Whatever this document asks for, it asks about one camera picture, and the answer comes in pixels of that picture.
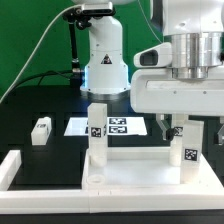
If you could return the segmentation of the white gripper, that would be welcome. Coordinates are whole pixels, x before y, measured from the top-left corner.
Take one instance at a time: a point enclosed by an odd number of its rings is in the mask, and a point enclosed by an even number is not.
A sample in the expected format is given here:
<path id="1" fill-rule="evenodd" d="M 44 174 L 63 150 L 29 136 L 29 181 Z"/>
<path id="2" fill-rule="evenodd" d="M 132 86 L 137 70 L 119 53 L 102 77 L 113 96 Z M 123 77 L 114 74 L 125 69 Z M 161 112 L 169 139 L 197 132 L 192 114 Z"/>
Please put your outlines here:
<path id="1" fill-rule="evenodd" d="M 164 114 L 224 116 L 224 68 L 211 68 L 204 80 L 177 80 L 170 69 L 140 69 L 132 76 L 131 107 L 135 112 L 154 113 L 162 137 L 172 141 L 174 130 Z M 215 135 L 224 144 L 224 125 Z"/>

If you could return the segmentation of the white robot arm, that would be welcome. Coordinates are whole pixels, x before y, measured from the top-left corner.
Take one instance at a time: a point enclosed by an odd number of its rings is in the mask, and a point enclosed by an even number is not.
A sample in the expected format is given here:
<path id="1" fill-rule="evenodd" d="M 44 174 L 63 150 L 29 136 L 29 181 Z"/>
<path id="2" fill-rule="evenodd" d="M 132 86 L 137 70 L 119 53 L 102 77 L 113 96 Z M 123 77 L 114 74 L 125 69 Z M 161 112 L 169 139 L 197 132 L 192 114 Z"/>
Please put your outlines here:
<path id="1" fill-rule="evenodd" d="M 82 91 L 115 95 L 130 87 L 136 112 L 224 117 L 224 0 L 151 0 L 151 22 L 164 41 L 134 56 L 132 76 L 112 7 L 133 0 L 72 1 L 92 23 Z"/>

